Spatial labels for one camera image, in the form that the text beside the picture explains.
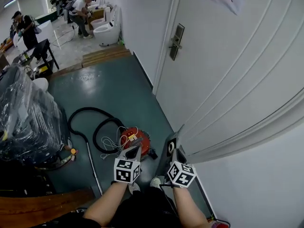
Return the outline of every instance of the shoe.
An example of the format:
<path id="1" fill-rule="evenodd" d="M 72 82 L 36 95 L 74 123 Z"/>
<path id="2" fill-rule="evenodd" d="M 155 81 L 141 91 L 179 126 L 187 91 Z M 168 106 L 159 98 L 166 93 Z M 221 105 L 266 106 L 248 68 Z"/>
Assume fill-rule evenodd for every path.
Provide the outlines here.
<path id="1" fill-rule="evenodd" d="M 91 36 L 91 35 L 84 36 L 84 39 L 91 39 L 91 38 L 93 38 L 93 36 Z"/>
<path id="2" fill-rule="evenodd" d="M 41 60 L 42 60 L 42 58 L 38 59 L 37 62 L 36 62 L 36 64 L 38 64 Z"/>
<path id="3" fill-rule="evenodd" d="M 140 187 L 136 182 L 134 182 L 133 184 L 128 184 L 128 186 L 129 186 L 129 191 L 132 195 L 134 191 L 139 191 L 139 192 L 141 191 Z"/>
<path id="4" fill-rule="evenodd" d="M 150 187 L 161 189 L 160 184 L 161 184 L 161 180 L 158 177 L 154 177 L 150 182 Z"/>

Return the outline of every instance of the black hose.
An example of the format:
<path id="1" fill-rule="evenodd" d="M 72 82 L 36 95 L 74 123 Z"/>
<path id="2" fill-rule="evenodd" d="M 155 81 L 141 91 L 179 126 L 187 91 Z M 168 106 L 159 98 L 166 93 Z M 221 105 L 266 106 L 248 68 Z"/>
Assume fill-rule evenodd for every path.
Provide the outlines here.
<path id="1" fill-rule="evenodd" d="M 103 115 L 106 115 L 107 117 L 109 117 L 108 119 L 104 120 L 103 122 L 101 122 L 97 128 L 95 129 L 94 131 L 94 134 L 93 134 L 93 143 L 95 145 L 95 147 L 101 151 L 102 153 L 105 153 L 105 154 L 115 154 L 118 152 L 118 149 L 114 149 L 114 150 L 105 150 L 103 148 L 101 148 L 98 143 L 97 143 L 97 134 L 98 134 L 98 131 L 105 125 L 107 124 L 108 122 L 114 122 L 118 127 L 125 127 L 124 124 L 118 119 L 118 118 L 115 118 L 113 117 L 111 114 L 109 114 L 108 112 L 105 112 L 99 108 L 95 108 L 95 107 L 83 107 L 83 108 L 80 108 L 78 109 L 77 111 L 75 111 L 69 118 L 68 122 L 67 122 L 67 126 L 68 126 L 68 129 L 71 133 L 75 134 L 75 135 L 79 135 L 81 137 L 83 137 L 83 139 L 85 140 L 86 143 L 89 143 L 89 140 L 87 139 L 87 137 L 79 132 L 79 131 L 75 131 L 73 130 L 72 126 L 71 126 L 71 123 L 72 123 L 72 120 L 73 118 L 80 112 L 83 112 L 83 111 L 95 111 L 95 112 L 99 112 Z"/>

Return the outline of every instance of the white wire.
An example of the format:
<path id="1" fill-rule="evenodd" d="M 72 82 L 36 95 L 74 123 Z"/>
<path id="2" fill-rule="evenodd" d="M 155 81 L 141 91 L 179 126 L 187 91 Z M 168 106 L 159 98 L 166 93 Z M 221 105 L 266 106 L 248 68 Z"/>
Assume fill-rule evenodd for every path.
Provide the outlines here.
<path id="1" fill-rule="evenodd" d="M 113 153 L 114 155 L 117 155 L 117 156 L 119 156 L 120 152 L 123 151 L 125 145 L 130 141 L 130 139 L 129 139 L 128 136 L 126 136 L 126 135 L 122 135 L 122 136 L 118 139 L 118 131 L 119 131 L 119 129 L 120 129 L 121 127 L 122 127 L 122 126 L 118 127 L 118 128 L 117 128 L 117 131 L 116 131 L 116 141 L 117 141 L 117 143 L 115 143 L 115 142 L 114 142 L 111 138 L 109 138 L 108 136 L 104 136 L 104 137 L 101 138 L 101 142 L 102 142 L 103 145 L 104 145 L 104 149 L 108 150 L 108 149 L 107 149 L 107 146 L 108 146 L 108 147 L 111 147 L 110 150 L 118 149 L 118 152 L 117 152 L 117 153 Z M 125 142 L 123 145 L 121 145 L 121 140 L 122 140 L 123 137 L 126 138 L 126 142 Z M 105 153 L 103 153 L 103 154 L 100 155 L 100 158 L 102 158 L 103 160 L 105 160 L 109 155 L 113 155 L 113 154 L 105 154 Z"/>

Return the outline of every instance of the white door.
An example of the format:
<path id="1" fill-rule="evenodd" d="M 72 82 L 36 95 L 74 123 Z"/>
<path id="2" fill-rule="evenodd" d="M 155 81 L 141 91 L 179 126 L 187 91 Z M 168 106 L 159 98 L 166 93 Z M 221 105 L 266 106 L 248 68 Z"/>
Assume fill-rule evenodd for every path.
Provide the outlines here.
<path id="1" fill-rule="evenodd" d="M 236 16 L 210 0 L 180 0 L 156 98 L 193 154 L 262 121 L 304 87 L 304 0 L 246 0 Z"/>

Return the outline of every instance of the vacuum hose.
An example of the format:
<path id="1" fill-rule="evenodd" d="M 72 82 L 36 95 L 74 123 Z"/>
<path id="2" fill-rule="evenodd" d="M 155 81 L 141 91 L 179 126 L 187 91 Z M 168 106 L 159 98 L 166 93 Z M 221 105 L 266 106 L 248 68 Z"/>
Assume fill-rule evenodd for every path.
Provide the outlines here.
<path id="1" fill-rule="evenodd" d="M 103 194 L 103 191 L 102 191 L 102 188 L 100 186 L 100 182 L 98 180 L 98 176 L 96 174 L 96 171 L 95 171 L 95 167 L 94 167 L 94 163 L 93 163 L 93 159 L 92 159 L 92 155 L 91 155 L 91 150 L 90 150 L 90 145 L 89 145 L 89 140 L 87 139 L 87 137 L 79 132 L 79 131 L 75 131 L 73 130 L 73 128 L 71 127 L 71 123 L 72 123 L 72 120 L 73 118 L 79 113 L 79 112 L 83 112 L 83 111 L 95 111 L 95 112 L 99 112 L 103 115 L 106 115 L 107 117 L 109 117 L 108 119 L 104 120 L 103 122 L 101 122 L 97 128 L 95 129 L 94 131 L 94 134 L 93 134 L 93 143 L 95 145 L 95 147 L 100 150 L 102 153 L 106 153 L 106 154 L 112 154 L 112 153 L 116 153 L 118 152 L 117 149 L 114 149 L 114 150 L 104 150 L 102 149 L 98 144 L 97 144 L 97 141 L 96 141 L 96 137 L 97 137 L 97 133 L 98 131 L 102 128 L 102 126 L 104 126 L 106 123 L 108 122 L 114 122 L 118 127 L 122 126 L 124 127 L 123 123 L 117 119 L 117 118 L 114 118 L 111 114 L 109 114 L 108 112 L 105 112 L 101 109 L 98 109 L 98 108 L 95 108 L 95 107 L 84 107 L 84 108 L 80 108 L 78 109 L 77 111 L 75 111 L 69 118 L 68 122 L 67 122 L 67 125 L 68 125 L 68 128 L 69 128 L 69 131 L 75 135 L 79 135 L 81 137 L 83 137 L 83 139 L 85 140 L 86 142 L 86 148 L 87 148 L 87 152 L 88 152 L 88 155 L 89 155 L 89 159 L 90 159 L 90 162 L 91 162 L 91 166 L 92 166 L 92 171 L 93 171 L 93 175 L 94 175 L 94 178 L 97 182 L 97 186 L 98 186 L 98 189 L 100 191 L 100 194 L 102 195 Z"/>

